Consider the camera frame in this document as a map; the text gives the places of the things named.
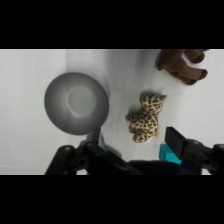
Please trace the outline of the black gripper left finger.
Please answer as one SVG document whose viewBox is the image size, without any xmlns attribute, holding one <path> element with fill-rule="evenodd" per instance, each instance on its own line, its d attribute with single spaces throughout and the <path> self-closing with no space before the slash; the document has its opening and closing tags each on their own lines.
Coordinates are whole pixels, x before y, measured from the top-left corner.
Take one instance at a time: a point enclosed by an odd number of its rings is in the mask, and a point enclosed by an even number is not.
<svg viewBox="0 0 224 224">
<path fill-rule="evenodd" d="M 91 139 L 82 141 L 77 148 L 64 145 L 58 148 L 46 175 L 76 175 L 85 170 L 89 175 L 142 175 L 114 152 L 102 148 L 101 128 L 97 127 Z"/>
</svg>

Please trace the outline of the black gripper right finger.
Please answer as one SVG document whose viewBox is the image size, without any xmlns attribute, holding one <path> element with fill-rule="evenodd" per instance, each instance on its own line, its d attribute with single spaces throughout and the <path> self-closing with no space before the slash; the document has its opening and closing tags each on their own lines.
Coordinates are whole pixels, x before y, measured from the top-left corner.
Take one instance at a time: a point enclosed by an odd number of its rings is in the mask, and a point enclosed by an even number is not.
<svg viewBox="0 0 224 224">
<path fill-rule="evenodd" d="M 203 169 L 211 175 L 224 175 L 224 144 L 209 148 L 185 138 L 173 127 L 166 128 L 165 143 L 181 161 L 179 175 L 201 175 Z"/>
</svg>

